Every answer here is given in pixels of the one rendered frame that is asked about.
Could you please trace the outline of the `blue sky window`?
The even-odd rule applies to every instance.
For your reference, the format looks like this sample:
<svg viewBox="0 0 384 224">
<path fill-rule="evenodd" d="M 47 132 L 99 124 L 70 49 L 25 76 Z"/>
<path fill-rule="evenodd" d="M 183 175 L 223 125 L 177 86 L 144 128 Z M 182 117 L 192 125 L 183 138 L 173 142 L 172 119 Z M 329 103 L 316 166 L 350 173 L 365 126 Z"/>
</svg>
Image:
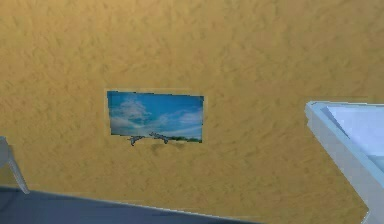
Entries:
<svg viewBox="0 0 384 224">
<path fill-rule="evenodd" d="M 107 103 L 112 135 L 155 132 L 174 141 L 203 140 L 203 96 L 108 91 Z"/>
</svg>

